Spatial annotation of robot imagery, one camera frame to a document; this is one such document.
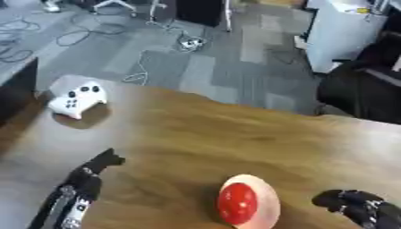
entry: controller button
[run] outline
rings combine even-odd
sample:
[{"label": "controller button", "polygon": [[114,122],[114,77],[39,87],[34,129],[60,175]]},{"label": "controller button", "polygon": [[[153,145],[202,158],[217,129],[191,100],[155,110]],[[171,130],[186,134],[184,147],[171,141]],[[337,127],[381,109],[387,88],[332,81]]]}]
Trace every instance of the controller button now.
[{"label": "controller button", "polygon": [[83,91],[83,92],[88,91],[88,90],[90,90],[90,88],[88,88],[88,87],[82,87],[81,88],[81,91]]},{"label": "controller button", "polygon": [[78,205],[78,206],[77,206],[77,209],[80,210],[80,211],[84,211],[84,210],[85,210],[85,206],[83,206],[83,205]]},{"label": "controller button", "polygon": [[76,96],[75,92],[73,92],[73,91],[68,92],[69,98],[74,98],[75,96]]},{"label": "controller button", "polygon": [[93,86],[92,90],[93,92],[99,92],[100,88],[98,86]]}]

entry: carpet floor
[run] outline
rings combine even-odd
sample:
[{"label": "carpet floor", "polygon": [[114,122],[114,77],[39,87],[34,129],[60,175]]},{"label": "carpet floor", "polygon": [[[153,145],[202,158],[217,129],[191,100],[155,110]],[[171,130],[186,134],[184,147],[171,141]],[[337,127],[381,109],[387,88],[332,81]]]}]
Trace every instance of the carpet floor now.
[{"label": "carpet floor", "polygon": [[[174,7],[167,4],[169,9],[158,10],[162,23],[169,23],[174,15]],[[146,12],[147,6],[140,9]],[[138,64],[141,63],[149,74],[146,86],[304,115],[311,115],[317,105],[318,80],[312,77],[303,53],[294,48],[293,36],[306,31],[311,21],[311,16],[303,11],[247,4],[234,13],[234,30],[230,33],[224,30],[224,23],[210,28],[174,21],[173,26],[208,41],[202,50],[192,53],[177,50],[180,30],[148,25],[146,13],[132,18],[129,12],[118,7],[102,9],[102,13],[116,14],[108,16],[94,16],[70,5],[62,13],[51,14],[40,13],[37,0],[13,0],[0,12],[0,22],[24,17],[40,25],[39,30],[21,32],[20,41],[12,50],[32,50],[39,57],[38,90],[47,89],[66,74],[122,81],[127,75],[142,72]],[[57,39],[67,32],[80,30],[77,25],[89,30],[118,29],[102,24],[108,22],[124,25],[126,32],[91,33],[69,47],[60,43],[72,43],[85,36],[85,32]],[[12,26],[21,25],[18,22],[6,25]],[[21,64],[0,62],[0,75],[5,77]],[[127,83],[141,85],[144,81]]]}]

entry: black cable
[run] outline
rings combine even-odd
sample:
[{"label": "black cable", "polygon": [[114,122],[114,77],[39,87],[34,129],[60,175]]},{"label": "black cable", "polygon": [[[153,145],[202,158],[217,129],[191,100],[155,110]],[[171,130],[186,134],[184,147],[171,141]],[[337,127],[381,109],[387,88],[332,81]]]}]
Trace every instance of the black cable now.
[{"label": "black cable", "polygon": [[[97,14],[100,15],[100,16],[111,16],[111,15],[117,15],[117,14],[120,14],[120,13],[110,13],[110,14],[107,14],[107,13],[97,13]],[[99,25],[101,25],[101,26],[108,26],[108,27],[115,27],[115,28],[118,28],[118,30],[116,30],[116,31],[90,30],[90,29],[88,29],[87,27],[84,27],[84,26],[82,26],[82,25],[79,25],[79,24],[76,22],[77,18],[79,18],[79,17],[82,16],[82,15],[86,16],[87,14],[79,14],[79,13],[77,13],[77,14],[73,15],[72,17],[70,17],[70,23],[71,23],[73,26],[79,28],[79,30],[67,32],[67,33],[63,34],[62,36],[59,36],[58,38],[56,38],[55,42],[56,42],[56,44],[57,44],[58,46],[60,46],[60,47],[71,47],[71,46],[77,45],[78,43],[81,43],[83,40],[85,40],[86,38],[88,38],[91,34],[99,34],[99,35],[120,35],[120,34],[123,34],[123,33],[125,33],[125,32],[127,31],[127,28],[126,28],[124,25],[122,25],[122,24],[109,23],[109,22],[102,22],[102,21],[99,21],[99,20],[96,18],[96,16],[94,17],[94,20],[97,21],[97,22],[99,23]],[[68,37],[68,36],[71,36],[71,35],[76,35],[76,34],[81,34],[81,33],[83,33],[83,36],[82,36],[81,38],[79,38],[79,39],[73,41],[73,42],[70,42],[70,43],[63,43],[63,42],[62,42],[62,39],[65,38],[65,37]]]},{"label": "black cable", "polygon": [[23,33],[40,29],[38,23],[27,21],[25,17],[0,23],[0,62],[17,63],[33,55],[32,50],[14,51],[14,49],[20,45]]},{"label": "black cable", "polygon": [[[273,49],[273,48],[268,48],[266,49],[268,50],[272,56],[278,60],[279,62],[285,64],[285,65],[292,65],[299,57],[299,53],[294,53],[295,50],[277,50],[277,49]],[[280,54],[286,54],[286,55],[292,55],[290,56],[291,58],[289,60],[283,59],[281,58],[279,55]]]}]

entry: office chair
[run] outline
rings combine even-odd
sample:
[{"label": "office chair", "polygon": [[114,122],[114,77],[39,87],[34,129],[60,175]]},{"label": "office chair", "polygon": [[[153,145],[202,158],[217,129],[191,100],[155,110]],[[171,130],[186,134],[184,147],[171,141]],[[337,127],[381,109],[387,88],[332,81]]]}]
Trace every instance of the office chair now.
[{"label": "office chair", "polygon": [[[131,16],[135,17],[136,16],[136,6],[132,5],[132,4],[127,4],[124,0],[106,0],[102,3],[96,4],[93,6],[93,9],[95,10],[95,12],[98,10],[98,8],[100,7],[104,7],[110,4],[119,4],[125,8],[128,8],[132,11]],[[155,20],[155,11],[157,7],[161,7],[163,9],[167,8],[166,4],[161,4],[160,0],[152,0],[152,5],[150,7],[150,20],[154,21]]]},{"label": "office chair", "polygon": [[[400,53],[401,37],[387,34],[363,50],[357,60],[330,72],[320,82],[318,101],[356,118],[401,124],[401,72],[392,70]],[[317,115],[323,106],[317,108]]]}]

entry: desk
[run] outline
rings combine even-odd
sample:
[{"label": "desk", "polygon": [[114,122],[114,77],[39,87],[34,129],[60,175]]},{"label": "desk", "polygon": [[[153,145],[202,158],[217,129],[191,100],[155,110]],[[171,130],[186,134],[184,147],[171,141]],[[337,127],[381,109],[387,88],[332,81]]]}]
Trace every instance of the desk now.
[{"label": "desk", "polygon": [[[66,76],[52,90],[87,80]],[[97,81],[110,103],[82,121],[31,103],[0,129],[3,228],[25,228],[71,170],[109,147],[127,163],[102,174],[104,188],[85,229],[228,229],[218,222],[214,201],[223,181],[242,173],[276,189],[278,229],[358,228],[311,204],[326,189],[371,191],[401,205],[399,126]]]}]

